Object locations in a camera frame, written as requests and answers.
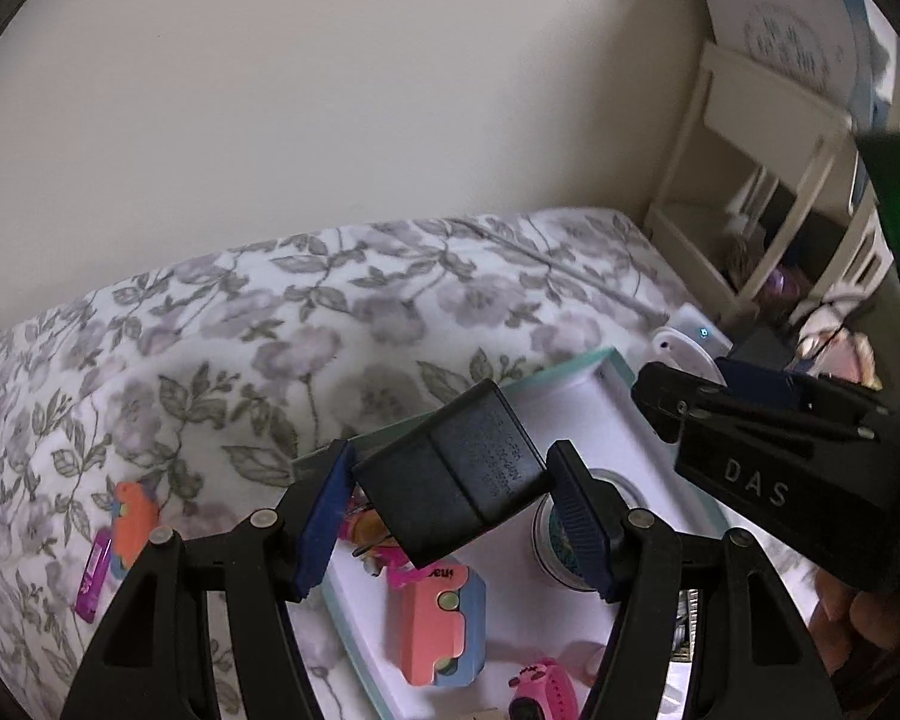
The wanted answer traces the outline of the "gold black hair comb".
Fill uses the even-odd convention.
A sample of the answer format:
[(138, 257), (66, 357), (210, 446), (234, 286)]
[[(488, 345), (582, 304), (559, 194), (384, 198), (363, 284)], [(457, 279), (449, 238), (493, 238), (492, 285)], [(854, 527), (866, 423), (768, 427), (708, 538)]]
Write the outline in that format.
[(670, 656), (670, 660), (674, 663), (691, 663), (694, 660), (697, 616), (699, 616), (699, 592), (696, 589), (681, 590), (678, 593)]

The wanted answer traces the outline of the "pink smart watch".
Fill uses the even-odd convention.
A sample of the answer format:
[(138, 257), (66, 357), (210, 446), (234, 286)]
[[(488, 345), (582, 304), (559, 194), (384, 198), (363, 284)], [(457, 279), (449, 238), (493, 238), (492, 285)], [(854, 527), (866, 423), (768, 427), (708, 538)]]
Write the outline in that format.
[(580, 706), (572, 679), (552, 658), (541, 658), (509, 679), (514, 691), (507, 707), (510, 720), (577, 720)]

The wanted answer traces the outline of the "black wall charger adapter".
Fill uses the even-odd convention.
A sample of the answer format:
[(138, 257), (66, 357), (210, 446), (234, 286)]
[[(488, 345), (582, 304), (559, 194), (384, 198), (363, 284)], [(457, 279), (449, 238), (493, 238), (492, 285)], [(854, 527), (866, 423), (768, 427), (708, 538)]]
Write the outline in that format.
[(486, 535), (549, 491), (543, 458), (490, 380), (359, 461), (354, 478), (418, 569)]

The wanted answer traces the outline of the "pink yellow toy figure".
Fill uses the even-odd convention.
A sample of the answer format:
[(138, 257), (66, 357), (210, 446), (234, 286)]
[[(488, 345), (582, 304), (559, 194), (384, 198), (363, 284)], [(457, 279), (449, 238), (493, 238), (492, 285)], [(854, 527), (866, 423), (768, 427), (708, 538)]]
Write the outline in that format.
[(364, 571), (372, 577), (385, 578), (390, 589), (404, 589), (413, 580), (413, 564), (361, 488), (354, 491), (347, 504), (340, 538)]

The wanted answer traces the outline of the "orange blue toy car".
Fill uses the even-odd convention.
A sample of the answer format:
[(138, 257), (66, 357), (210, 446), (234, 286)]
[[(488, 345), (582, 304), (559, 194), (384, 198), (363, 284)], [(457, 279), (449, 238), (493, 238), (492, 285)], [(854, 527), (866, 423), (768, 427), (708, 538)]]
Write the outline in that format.
[(110, 571), (114, 578), (126, 577), (157, 527), (159, 507), (149, 489), (136, 481), (118, 483), (113, 489), (110, 550)]
[(386, 578), (397, 595), (398, 667), (413, 688), (468, 688), (486, 663), (486, 583), (444, 559)]

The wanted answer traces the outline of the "white smart watch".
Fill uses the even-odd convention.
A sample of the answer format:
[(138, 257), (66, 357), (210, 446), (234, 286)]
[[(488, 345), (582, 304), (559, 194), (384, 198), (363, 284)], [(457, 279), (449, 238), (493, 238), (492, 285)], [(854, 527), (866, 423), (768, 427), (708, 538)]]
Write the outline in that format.
[(715, 385), (725, 383), (715, 359), (696, 340), (676, 328), (660, 327), (652, 333), (650, 359)]

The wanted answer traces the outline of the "black plugged charger block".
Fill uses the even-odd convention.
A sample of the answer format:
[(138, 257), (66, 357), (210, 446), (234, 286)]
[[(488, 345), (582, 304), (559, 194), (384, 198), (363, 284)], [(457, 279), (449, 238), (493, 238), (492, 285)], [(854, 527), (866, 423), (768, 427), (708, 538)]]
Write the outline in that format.
[(772, 328), (758, 325), (733, 345), (728, 357), (769, 371), (783, 371), (793, 361), (793, 348)]

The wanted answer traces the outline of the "white power strip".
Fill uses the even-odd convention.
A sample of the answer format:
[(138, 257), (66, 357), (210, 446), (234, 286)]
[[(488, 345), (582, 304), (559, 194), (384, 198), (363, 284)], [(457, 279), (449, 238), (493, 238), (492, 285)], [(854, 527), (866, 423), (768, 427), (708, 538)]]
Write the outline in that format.
[(671, 314), (667, 325), (699, 344), (711, 358), (728, 356), (733, 348), (733, 341), (697, 305), (690, 302), (680, 305)]

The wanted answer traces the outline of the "purple lighter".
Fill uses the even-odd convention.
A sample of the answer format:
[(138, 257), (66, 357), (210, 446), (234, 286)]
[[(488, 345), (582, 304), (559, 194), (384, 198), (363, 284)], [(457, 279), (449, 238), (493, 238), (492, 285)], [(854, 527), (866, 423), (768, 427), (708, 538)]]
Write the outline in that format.
[(112, 543), (112, 530), (109, 527), (100, 528), (92, 541), (73, 605), (76, 616), (84, 622), (94, 621), (97, 614), (98, 599), (110, 570)]

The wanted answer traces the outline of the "white shelf unit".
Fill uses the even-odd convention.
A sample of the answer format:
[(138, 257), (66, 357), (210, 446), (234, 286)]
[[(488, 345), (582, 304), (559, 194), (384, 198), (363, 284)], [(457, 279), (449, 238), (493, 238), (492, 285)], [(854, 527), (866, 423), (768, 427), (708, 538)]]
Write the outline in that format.
[[(733, 199), (676, 193), (692, 137), (702, 130), (751, 167)], [(837, 239), (823, 244), (823, 270), (787, 319), (821, 304), (845, 316), (877, 291), (893, 255), (854, 135), (852, 115), (821, 94), (740, 52), (704, 46), (645, 234), (718, 327), (764, 312), (759, 294), (792, 245), (808, 241), (809, 223), (823, 223)]]

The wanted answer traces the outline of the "teal rimmed white box lid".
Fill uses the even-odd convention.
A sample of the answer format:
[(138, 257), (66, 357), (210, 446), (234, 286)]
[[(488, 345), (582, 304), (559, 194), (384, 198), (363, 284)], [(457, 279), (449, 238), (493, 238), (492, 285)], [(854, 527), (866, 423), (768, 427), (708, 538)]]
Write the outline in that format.
[[(538, 449), (567, 439), (629, 505), (678, 532), (715, 536), (727, 519), (673, 470), (674, 452), (631, 400), (634, 372), (600, 349), (505, 387)], [(486, 585), (486, 661), (463, 688), (414, 688), (400, 668), (401, 605), (351, 546), (334, 551), (317, 600), (290, 613), (318, 699), (331, 718), (476, 718), (502, 715), (510, 679), (542, 656), (580, 679), (610, 637), (613, 610), (574, 572), (574, 556), (549, 500), (458, 553)]]

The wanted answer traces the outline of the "floral grey white blanket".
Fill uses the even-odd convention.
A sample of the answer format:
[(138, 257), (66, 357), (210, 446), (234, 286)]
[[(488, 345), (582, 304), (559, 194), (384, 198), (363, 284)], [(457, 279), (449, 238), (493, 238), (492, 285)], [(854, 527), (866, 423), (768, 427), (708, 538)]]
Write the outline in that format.
[(590, 351), (691, 294), (619, 211), (329, 227), (146, 271), (0, 335), (0, 676), (55, 718), (116, 488), (188, 538), (271, 504), (336, 437)]

